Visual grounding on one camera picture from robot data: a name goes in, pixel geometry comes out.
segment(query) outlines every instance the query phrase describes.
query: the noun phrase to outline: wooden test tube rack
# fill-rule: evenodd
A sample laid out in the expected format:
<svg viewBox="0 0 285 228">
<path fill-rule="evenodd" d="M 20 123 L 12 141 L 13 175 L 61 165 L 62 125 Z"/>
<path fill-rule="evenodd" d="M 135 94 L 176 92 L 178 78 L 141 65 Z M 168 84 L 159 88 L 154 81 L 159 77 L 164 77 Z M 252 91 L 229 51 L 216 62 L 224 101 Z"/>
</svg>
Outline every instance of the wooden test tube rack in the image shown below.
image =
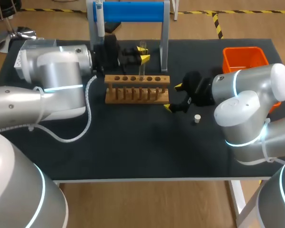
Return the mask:
<svg viewBox="0 0 285 228">
<path fill-rule="evenodd" d="M 169 103 L 169 76 L 106 75 L 104 79 L 108 84 L 106 104 Z"/>
</svg>

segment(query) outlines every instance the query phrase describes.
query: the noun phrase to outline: black table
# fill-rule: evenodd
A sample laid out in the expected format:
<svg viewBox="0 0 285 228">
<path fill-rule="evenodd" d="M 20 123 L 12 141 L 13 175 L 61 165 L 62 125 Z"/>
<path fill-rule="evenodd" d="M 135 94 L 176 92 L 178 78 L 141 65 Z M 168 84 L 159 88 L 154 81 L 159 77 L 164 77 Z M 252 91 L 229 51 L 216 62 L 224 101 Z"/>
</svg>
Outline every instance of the black table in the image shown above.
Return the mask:
<svg viewBox="0 0 285 228">
<path fill-rule="evenodd" d="M 89 44 L 88 41 L 57 41 L 58 45 Z M 121 41 L 122 47 L 138 41 Z M 15 42 L 0 72 L 0 86 L 32 87 L 20 80 L 13 68 L 22 43 Z M 168 75 L 170 101 L 180 102 L 185 94 L 173 87 L 186 72 L 198 70 L 205 77 L 222 73 L 225 47 L 258 46 L 268 62 L 281 63 L 269 39 L 170 40 Z M 151 51 L 146 74 L 160 73 L 159 42 L 147 41 Z M 136 74 L 137 68 L 129 69 Z M 45 132 L 17 129 L 3 135 L 14 143 L 53 180 L 101 181 L 117 179 L 213 179 L 221 180 L 270 177 L 278 163 L 245 166 L 228 149 L 220 127 L 215 123 L 215 107 L 191 106 L 187 114 L 171 114 L 162 105 L 105 104 L 106 85 L 98 79 L 91 85 L 92 125 L 80 140 L 63 144 Z M 191 124 L 195 114 L 198 125 Z M 271 114 L 271 120 L 285 117 L 285 102 Z M 42 122 L 63 138 L 77 136 L 85 127 L 87 115 L 70 120 Z"/>
</svg>

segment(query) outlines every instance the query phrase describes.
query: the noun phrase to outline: metal chair base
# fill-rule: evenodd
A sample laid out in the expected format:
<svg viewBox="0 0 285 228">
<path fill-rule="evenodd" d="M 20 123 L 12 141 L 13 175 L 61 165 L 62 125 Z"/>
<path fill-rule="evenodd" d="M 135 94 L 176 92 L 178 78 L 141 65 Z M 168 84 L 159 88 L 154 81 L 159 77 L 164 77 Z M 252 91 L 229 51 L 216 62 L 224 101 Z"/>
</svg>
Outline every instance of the metal chair base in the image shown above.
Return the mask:
<svg viewBox="0 0 285 228">
<path fill-rule="evenodd" d="M 27 27 L 15 27 L 15 33 L 9 31 L 3 31 L 0 33 L 0 52 L 8 53 L 9 44 L 12 39 L 36 39 L 36 32 Z"/>
</svg>

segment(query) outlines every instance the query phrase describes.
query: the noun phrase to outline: orange plastic box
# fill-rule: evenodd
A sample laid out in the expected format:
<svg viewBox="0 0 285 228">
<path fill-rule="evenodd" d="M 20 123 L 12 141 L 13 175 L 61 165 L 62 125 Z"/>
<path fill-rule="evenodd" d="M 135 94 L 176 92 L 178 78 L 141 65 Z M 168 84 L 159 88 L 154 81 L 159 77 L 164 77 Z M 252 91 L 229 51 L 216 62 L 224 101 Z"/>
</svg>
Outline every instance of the orange plastic box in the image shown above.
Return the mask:
<svg viewBox="0 0 285 228">
<path fill-rule="evenodd" d="M 223 50 L 224 74 L 252 67 L 268 65 L 268 61 L 262 49 L 259 47 L 227 47 Z M 269 112 L 280 106 L 276 103 Z"/>
</svg>

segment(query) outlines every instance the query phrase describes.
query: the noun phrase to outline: yellow black hazard tape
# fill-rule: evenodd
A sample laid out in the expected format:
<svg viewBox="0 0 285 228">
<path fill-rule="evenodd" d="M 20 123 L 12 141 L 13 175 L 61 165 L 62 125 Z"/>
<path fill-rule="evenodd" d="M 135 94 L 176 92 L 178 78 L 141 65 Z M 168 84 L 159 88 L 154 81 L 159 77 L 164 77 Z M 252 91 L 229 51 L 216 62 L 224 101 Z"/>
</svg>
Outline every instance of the yellow black hazard tape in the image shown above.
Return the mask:
<svg viewBox="0 0 285 228">
<path fill-rule="evenodd" d="M 217 13 L 212 13 L 212 18 L 213 18 L 213 22 L 214 22 L 215 28 L 217 29 L 218 38 L 219 39 L 223 39 L 224 36 L 223 36 L 223 33 L 222 33 L 222 29 L 220 28 L 220 25 L 218 23 L 219 22 L 218 14 Z"/>
<path fill-rule="evenodd" d="M 66 13 L 86 13 L 84 10 L 75 9 L 21 9 L 22 12 L 38 11 L 38 12 L 66 12 Z M 212 13 L 284 13 L 285 10 L 198 10 L 198 11 L 179 11 L 178 14 L 212 14 Z"/>
<path fill-rule="evenodd" d="M 284 13 L 285 10 L 198 10 L 198 11 L 179 11 L 178 14 L 212 14 L 212 13 Z"/>
<path fill-rule="evenodd" d="M 65 13 L 86 13 L 86 11 L 82 10 L 74 10 L 74 9 L 21 9 L 20 12 L 29 12 L 29 11 L 37 11 L 37 12 L 65 12 Z"/>
</svg>

